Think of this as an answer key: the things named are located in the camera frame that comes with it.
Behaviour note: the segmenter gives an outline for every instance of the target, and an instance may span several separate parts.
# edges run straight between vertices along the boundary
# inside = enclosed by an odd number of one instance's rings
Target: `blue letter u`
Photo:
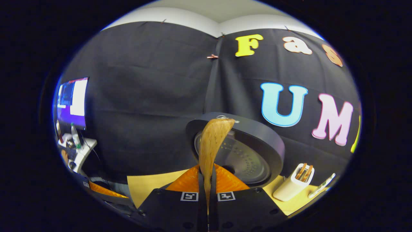
[[[260,88],[263,89],[262,115],[268,122],[281,127],[294,126],[299,122],[302,116],[303,100],[308,94],[305,87],[298,85],[289,87],[293,100],[292,111],[287,116],[278,113],[279,93],[282,92],[283,86],[277,83],[263,83]]]

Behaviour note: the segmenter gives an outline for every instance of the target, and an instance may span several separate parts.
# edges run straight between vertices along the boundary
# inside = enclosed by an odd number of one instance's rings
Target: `yellow table surface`
[[[175,181],[179,176],[181,176],[186,170],[181,170],[172,173],[156,174],[156,175],[135,175],[127,176],[127,182],[129,185],[130,195],[132,197],[134,205],[138,208],[143,201],[149,196],[153,189],[161,188],[173,181]],[[324,188],[313,198],[308,198],[307,196],[317,186],[309,185],[304,188],[300,193],[293,197],[289,201],[280,201],[272,196],[273,192],[283,183],[283,176],[278,176],[271,183],[266,185],[263,189],[271,197],[271,199],[276,203],[276,205],[283,211],[284,214],[290,215],[296,210],[300,209],[312,199],[314,199],[318,194],[327,189]]]

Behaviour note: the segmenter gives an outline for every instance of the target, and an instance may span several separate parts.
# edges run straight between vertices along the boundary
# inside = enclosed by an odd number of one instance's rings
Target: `white shelf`
[[[59,145],[62,147],[66,147],[66,142],[71,137],[72,135],[70,133],[65,133],[63,135],[63,143],[60,143],[60,141],[58,141]],[[84,164],[84,161],[89,156],[91,149],[93,149],[96,145],[97,145],[97,140],[84,138],[82,148],[79,151],[77,151],[75,160],[69,160],[68,162],[70,163],[73,161],[76,164],[76,167],[73,169],[75,173],[79,173],[85,176],[85,173],[82,171],[82,166]]]

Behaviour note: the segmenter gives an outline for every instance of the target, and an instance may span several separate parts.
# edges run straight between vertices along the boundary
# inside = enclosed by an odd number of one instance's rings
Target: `black fabric backdrop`
[[[235,38],[252,34],[264,37],[255,54],[236,57]],[[287,51],[285,36],[302,39],[313,54]],[[196,116],[220,111],[273,128],[286,147],[281,175],[288,176],[306,162],[315,168],[311,184],[318,185],[333,172],[341,174],[350,160],[360,114],[348,67],[333,64],[322,44],[327,43],[282,29],[242,31],[217,39],[181,25],[134,22],[103,30],[88,41],[68,64],[60,83],[90,77],[83,134],[98,141],[96,150],[112,181],[126,183],[127,175],[192,167],[196,162],[185,140],[185,126]],[[206,58],[212,53],[219,59]],[[308,89],[298,124],[282,128],[263,118],[260,84],[265,82],[283,85],[278,106],[283,115],[291,110],[288,87]],[[321,114],[319,93],[332,95],[339,112],[344,101],[354,106],[344,147],[311,135]]]

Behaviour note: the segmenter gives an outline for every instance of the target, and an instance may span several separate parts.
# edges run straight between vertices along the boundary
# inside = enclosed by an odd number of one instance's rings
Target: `wooden utensil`
[[[313,165],[309,166],[308,171],[306,172],[305,176],[302,179],[302,182],[306,182],[306,179],[309,177],[310,173],[312,172]]]
[[[303,166],[302,166],[302,168],[300,169],[299,173],[296,175],[296,179],[297,179],[297,180],[298,180],[299,177],[302,175],[303,171],[304,171],[305,168],[306,168],[306,165],[307,165],[307,163],[304,163]]]
[[[305,176],[305,174],[306,174],[307,171],[308,171],[307,169],[303,170],[302,175],[300,175],[300,177],[299,177],[299,181],[302,181],[302,179],[303,179],[303,177]]]
[[[199,165],[204,177],[206,202],[209,209],[211,177],[216,154],[234,125],[234,119],[222,118],[210,120],[203,129],[200,138]]]
[[[64,164],[65,164],[66,167],[67,167],[67,165],[69,164],[69,156],[68,156],[68,154],[67,154],[67,152],[66,152],[65,149],[62,149],[62,150],[61,150],[61,156],[63,157]]]

